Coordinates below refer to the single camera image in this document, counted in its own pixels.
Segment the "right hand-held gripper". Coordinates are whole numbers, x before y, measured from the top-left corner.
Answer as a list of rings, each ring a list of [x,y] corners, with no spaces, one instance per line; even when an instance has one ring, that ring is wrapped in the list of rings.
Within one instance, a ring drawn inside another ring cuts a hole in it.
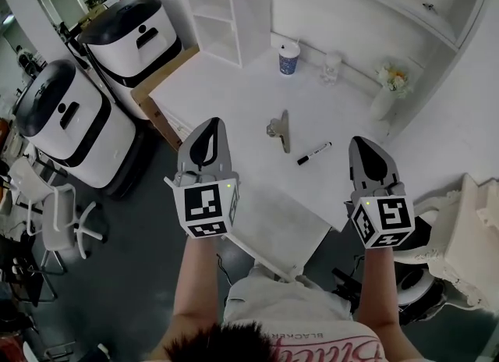
[[[414,208],[404,183],[397,182],[395,161],[378,144],[355,136],[349,145],[349,164],[354,190],[345,206],[364,248],[401,245],[414,231]]]

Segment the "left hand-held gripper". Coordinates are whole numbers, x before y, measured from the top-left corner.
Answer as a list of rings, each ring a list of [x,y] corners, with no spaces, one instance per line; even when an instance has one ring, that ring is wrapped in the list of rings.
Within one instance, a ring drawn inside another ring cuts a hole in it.
[[[172,192],[186,234],[204,239],[230,233],[239,202],[239,174],[232,171],[223,120],[214,117],[194,129],[179,148],[177,168]],[[202,170],[213,175],[194,173]]]

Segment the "black and white marker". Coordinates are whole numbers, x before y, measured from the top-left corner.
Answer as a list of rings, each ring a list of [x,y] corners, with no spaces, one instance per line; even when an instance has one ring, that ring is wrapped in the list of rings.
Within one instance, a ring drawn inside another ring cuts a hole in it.
[[[326,151],[330,147],[332,147],[332,142],[328,141],[328,142],[320,145],[319,147],[317,147],[316,149],[314,149],[310,153],[303,155],[296,162],[299,166],[301,166],[301,165],[305,164],[306,162],[308,162],[309,160],[315,158],[318,154]]]

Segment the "large metal binder clip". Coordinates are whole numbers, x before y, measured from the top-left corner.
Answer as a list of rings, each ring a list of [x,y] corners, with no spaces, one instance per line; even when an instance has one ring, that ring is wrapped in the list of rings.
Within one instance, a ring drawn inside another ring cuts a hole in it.
[[[282,112],[280,119],[271,119],[270,123],[267,125],[266,132],[269,137],[279,138],[283,151],[286,154],[290,153],[291,142],[289,137],[289,115],[287,109]]]

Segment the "person's left forearm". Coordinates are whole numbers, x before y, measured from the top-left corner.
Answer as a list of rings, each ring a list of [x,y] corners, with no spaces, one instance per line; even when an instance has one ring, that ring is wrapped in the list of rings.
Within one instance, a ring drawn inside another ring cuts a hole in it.
[[[215,238],[188,238],[167,332],[149,361],[169,360],[167,348],[218,323],[218,258]]]

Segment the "white black robot base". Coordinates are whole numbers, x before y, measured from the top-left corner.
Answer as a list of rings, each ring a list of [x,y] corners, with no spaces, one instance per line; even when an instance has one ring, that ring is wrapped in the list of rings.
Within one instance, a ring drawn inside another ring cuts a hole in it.
[[[136,124],[73,62],[48,63],[14,116],[36,149],[83,183],[115,197],[129,187]]]
[[[161,0],[116,2],[82,30],[78,42],[123,108],[142,120],[147,116],[132,89],[183,51]]]

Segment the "white swivel chair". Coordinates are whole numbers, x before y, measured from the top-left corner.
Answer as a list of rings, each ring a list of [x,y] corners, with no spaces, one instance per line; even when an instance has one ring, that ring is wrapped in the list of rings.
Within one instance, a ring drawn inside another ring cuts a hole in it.
[[[50,255],[55,257],[60,272],[48,272],[49,275],[64,275],[67,270],[60,251],[78,248],[82,259],[87,259],[90,252],[83,246],[83,237],[89,236],[102,243],[107,236],[90,230],[87,219],[94,210],[101,210],[102,205],[92,201],[84,210],[76,202],[76,188],[71,184],[53,186],[52,192],[43,200],[41,235],[45,248],[41,268],[45,270]]]

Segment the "white vase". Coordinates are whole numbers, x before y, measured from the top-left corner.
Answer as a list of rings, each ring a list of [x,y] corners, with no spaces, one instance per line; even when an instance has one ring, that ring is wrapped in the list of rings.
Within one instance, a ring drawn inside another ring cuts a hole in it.
[[[374,120],[382,120],[395,103],[396,94],[384,87],[380,89],[370,106],[370,116]]]

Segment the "ornate white dresser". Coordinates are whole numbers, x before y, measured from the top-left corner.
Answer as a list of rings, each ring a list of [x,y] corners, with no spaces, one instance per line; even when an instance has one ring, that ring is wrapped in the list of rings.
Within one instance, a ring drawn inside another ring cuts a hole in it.
[[[395,261],[426,264],[433,277],[450,282],[465,297],[456,307],[499,314],[499,180],[477,185],[465,174],[460,191],[429,197],[414,212],[436,214],[428,244],[395,251]]]

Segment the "round white black device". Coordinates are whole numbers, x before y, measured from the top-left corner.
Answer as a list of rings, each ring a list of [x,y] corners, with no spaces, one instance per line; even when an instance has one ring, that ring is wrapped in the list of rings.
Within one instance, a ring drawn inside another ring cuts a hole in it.
[[[430,320],[444,306],[446,288],[427,268],[414,268],[398,283],[400,325]]]

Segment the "blue patterned paper cup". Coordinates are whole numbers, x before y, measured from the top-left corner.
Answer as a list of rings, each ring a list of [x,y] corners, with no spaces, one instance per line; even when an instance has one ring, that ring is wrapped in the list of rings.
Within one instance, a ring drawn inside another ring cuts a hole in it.
[[[281,74],[291,76],[295,73],[301,49],[298,42],[283,41],[278,47],[278,63]]]

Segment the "person's light grey trousers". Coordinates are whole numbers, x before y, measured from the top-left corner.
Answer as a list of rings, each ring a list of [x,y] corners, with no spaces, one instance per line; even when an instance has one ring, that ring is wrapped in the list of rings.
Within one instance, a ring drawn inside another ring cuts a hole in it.
[[[351,321],[350,302],[329,293],[299,275],[294,282],[279,282],[275,273],[255,264],[228,293],[223,322],[333,322]]]

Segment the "person's white t-shirt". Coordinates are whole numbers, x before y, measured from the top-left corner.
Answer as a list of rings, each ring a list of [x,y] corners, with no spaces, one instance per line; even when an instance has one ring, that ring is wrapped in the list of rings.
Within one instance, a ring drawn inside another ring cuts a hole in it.
[[[387,362],[378,337],[353,321],[217,323],[173,317],[144,362]]]

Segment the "white plastic chair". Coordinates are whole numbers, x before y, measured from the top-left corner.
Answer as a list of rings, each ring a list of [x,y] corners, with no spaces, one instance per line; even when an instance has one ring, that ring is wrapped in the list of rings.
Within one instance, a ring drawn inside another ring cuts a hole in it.
[[[28,210],[32,211],[36,203],[53,194],[52,187],[35,172],[26,157],[13,162],[9,169],[9,177],[13,186],[27,199]]]

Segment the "black metal chair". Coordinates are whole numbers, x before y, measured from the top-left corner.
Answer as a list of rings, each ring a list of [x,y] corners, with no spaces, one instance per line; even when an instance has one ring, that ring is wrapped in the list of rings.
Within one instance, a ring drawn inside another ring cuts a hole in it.
[[[0,272],[15,300],[37,307],[57,299],[48,273],[35,261],[33,240],[15,241],[0,235]]]

